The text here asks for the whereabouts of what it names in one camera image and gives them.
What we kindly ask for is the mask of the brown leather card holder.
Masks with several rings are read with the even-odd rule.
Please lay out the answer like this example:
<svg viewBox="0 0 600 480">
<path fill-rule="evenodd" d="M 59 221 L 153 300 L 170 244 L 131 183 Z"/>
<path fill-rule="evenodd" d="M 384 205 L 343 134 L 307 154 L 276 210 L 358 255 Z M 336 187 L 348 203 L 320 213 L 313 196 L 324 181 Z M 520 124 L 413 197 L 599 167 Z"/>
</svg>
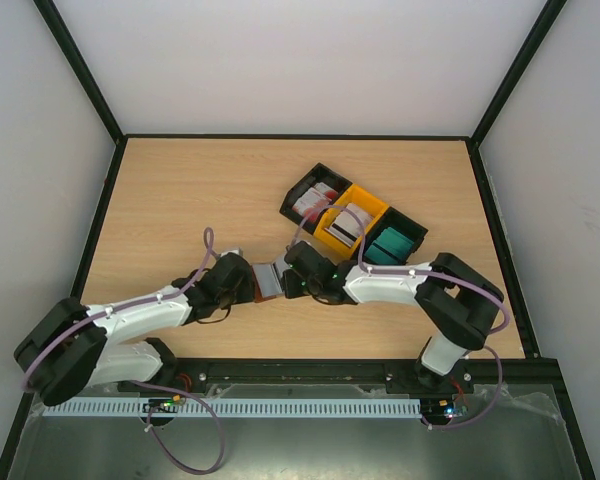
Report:
<svg viewBox="0 0 600 480">
<path fill-rule="evenodd" d="M 283 276 L 288 265 L 282 256 L 271 263 L 251 265 L 255 285 L 256 303 L 272 300 L 284 295 Z"/>
</svg>

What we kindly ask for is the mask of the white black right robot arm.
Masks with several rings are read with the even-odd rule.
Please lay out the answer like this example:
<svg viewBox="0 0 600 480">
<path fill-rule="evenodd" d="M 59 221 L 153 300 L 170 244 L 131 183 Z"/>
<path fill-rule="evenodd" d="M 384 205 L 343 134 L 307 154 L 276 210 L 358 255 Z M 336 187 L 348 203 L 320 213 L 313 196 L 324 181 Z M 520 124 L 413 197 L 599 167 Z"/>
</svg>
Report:
<svg viewBox="0 0 600 480">
<path fill-rule="evenodd" d="M 506 328 L 510 314 L 502 292 L 451 253 L 418 265 L 338 264 L 305 241 L 284 255 L 285 296 L 309 296 L 327 305 L 392 303 L 420 308 L 438 332 L 427 340 L 414 367 L 418 384 L 440 390 L 456 363 L 479 351 L 489 335 Z"/>
</svg>

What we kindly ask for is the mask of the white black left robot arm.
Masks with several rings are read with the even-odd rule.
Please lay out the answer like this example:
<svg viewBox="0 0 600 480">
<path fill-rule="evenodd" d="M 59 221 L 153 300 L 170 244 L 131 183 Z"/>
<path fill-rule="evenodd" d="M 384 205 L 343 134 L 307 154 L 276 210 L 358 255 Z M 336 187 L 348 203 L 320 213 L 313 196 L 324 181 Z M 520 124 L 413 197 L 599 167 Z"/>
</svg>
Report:
<svg viewBox="0 0 600 480">
<path fill-rule="evenodd" d="M 83 305 L 65 298 L 21 341 L 14 359 L 25 374 L 25 388 L 46 406 L 99 384 L 166 383 L 173 354 L 149 333 L 202 322 L 254 299 L 250 264 L 229 252 L 210 268 L 125 302 Z"/>
</svg>

